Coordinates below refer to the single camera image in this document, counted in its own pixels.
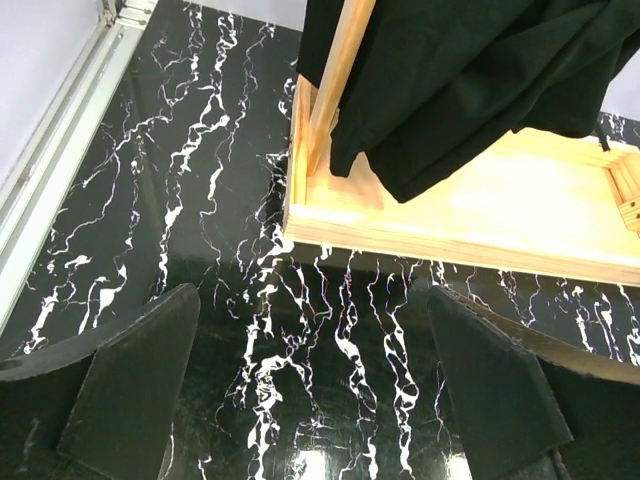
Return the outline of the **left aluminium frame post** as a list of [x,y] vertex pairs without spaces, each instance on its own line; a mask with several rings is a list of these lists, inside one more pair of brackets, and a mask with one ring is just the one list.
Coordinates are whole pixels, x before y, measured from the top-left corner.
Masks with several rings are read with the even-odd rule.
[[95,26],[1,188],[3,324],[157,6],[154,1],[93,5]]

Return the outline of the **wooden clothes rack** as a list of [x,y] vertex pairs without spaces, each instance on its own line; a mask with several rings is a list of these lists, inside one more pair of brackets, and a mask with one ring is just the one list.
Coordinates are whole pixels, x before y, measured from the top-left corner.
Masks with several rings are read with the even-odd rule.
[[359,155],[329,171],[330,130],[374,5],[348,1],[318,85],[299,78],[283,232],[293,241],[635,286],[639,152],[603,134],[508,133],[407,203]]

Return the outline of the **black trousers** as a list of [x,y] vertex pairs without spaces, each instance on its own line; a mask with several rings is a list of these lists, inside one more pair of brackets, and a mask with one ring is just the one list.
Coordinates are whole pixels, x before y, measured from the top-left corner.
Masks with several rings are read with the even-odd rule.
[[635,1],[378,1],[365,31],[340,1],[306,6],[298,73],[330,78],[336,36],[357,53],[308,149],[347,177],[364,154],[405,203],[508,132],[598,129],[610,82],[639,48]]

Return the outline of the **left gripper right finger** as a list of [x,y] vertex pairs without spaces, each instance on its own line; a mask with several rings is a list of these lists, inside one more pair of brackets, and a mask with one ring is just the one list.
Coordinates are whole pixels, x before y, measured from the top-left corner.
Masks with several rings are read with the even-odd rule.
[[473,478],[638,478],[638,367],[443,287],[427,314]]

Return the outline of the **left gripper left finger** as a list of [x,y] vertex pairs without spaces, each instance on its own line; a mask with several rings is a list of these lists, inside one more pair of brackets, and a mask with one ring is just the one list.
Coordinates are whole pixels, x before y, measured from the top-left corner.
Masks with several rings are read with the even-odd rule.
[[182,284],[1,363],[4,479],[155,479],[200,315]]

